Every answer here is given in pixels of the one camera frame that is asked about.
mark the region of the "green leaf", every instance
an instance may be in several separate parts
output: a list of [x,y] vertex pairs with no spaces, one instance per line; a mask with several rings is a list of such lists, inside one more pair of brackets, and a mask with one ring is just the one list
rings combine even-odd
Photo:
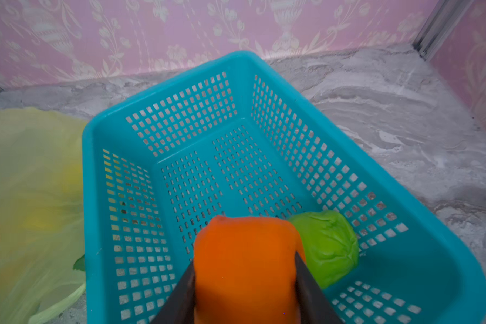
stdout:
[[483,37],[480,35],[478,31],[473,31],[472,34],[473,34],[473,40],[475,42],[481,43],[484,41]]
[[309,44],[310,49],[315,47],[315,45],[317,44],[317,41],[319,40],[319,37],[320,37],[320,31],[317,33],[317,35],[315,35],[315,37],[313,38],[313,40]]
[[106,61],[104,59],[103,59],[103,68],[104,68],[105,72],[110,71],[110,68],[108,67],[108,63],[106,63]]
[[80,257],[75,263],[74,263],[74,270],[81,270],[85,271],[85,266],[84,266],[84,255]]
[[350,25],[351,25],[350,23],[346,23],[346,24],[340,24],[340,25],[338,25],[338,26],[337,26],[337,29],[338,29],[339,31],[341,31],[342,29],[346,29],[346,28],[348,28]]
[[257,40],[255,41],[255,48],[258,50],[259,56],[261,57],[265,56],[265,53],[263,52],[263,48],[261,47],[261,45],[258,43]]

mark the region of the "plastic bag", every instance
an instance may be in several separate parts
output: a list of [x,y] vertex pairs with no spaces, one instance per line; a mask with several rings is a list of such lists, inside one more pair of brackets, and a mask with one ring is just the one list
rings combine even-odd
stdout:
[[301,235],[306,265],[320,288],[328,288],[358,265],[358,239],[342,214],[305,212],[288,220]]
[[43,323],[84,292],[85,273],[72,266],[84,253],[85,125],[35,108],[0,110],[0,324]]

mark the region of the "floral wallpaper pattern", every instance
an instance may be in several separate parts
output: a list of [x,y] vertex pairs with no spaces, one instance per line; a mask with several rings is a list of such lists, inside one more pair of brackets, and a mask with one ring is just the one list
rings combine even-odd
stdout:
[[486,129],[486,0],[475,0],[431,63]]
[[0,0],[5,88],[411,42],[437,0]]

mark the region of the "yellow plastic bag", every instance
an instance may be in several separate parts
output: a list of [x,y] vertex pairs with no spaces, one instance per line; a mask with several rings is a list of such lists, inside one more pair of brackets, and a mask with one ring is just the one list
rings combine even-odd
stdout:
[[85,125],[35,108],[0,110],[0,324],[41,324],[84,292],[85,273],[72,266],[84,254]]

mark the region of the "toy cabbage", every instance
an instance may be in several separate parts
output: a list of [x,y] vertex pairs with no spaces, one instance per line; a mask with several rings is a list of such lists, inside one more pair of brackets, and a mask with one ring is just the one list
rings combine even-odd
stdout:
[[305,212],[289,221],[301,235],[306,265],[321,289],[339,281],[358,265],[358,240],[342,214]]

